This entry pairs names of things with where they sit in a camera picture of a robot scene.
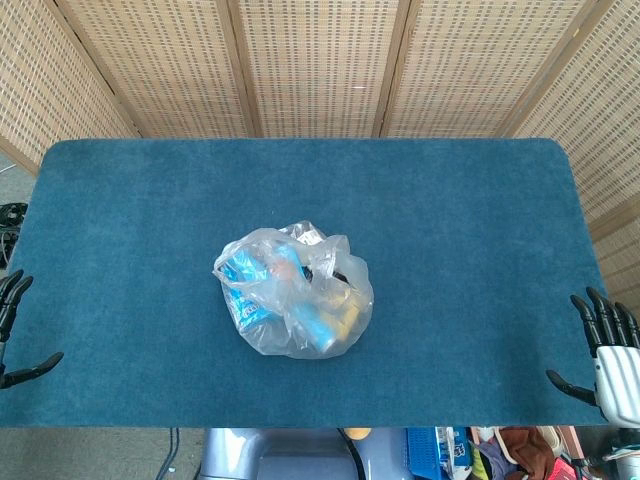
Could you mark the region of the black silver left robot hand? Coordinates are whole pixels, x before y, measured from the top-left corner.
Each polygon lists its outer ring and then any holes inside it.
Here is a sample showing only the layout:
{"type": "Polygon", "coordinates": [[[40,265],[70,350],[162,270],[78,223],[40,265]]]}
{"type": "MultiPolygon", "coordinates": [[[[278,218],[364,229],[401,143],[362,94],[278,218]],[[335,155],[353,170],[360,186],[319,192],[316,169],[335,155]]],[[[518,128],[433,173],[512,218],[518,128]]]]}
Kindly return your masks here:
{"type": "Polygon", "coordinates": [[[56,352],[46,361],[26,369],[6,371],[4,355],[17,317],[17,309],[24,293],[33,283],[32,276],[24,276],[22,269],[1,279],[1,389],[9,389],[26,381],[34,380],[53,370],[64,358],[56,352]]]}

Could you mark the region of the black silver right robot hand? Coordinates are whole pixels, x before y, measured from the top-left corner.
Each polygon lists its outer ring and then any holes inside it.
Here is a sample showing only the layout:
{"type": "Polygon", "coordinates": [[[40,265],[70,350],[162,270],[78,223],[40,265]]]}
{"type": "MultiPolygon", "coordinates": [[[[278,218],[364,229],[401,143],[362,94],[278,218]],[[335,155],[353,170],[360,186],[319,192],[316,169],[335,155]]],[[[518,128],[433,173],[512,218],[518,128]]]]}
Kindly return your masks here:
{"type": "Polygon", "coordinates": [[[595,374],[592,389],[566,381],[551,369],[548,380],[563,394],[596,407],[611,425],[639,427],[639,323],[624,304],[611,302],[595,288],[585,299],[572,295],[595,374]]]}

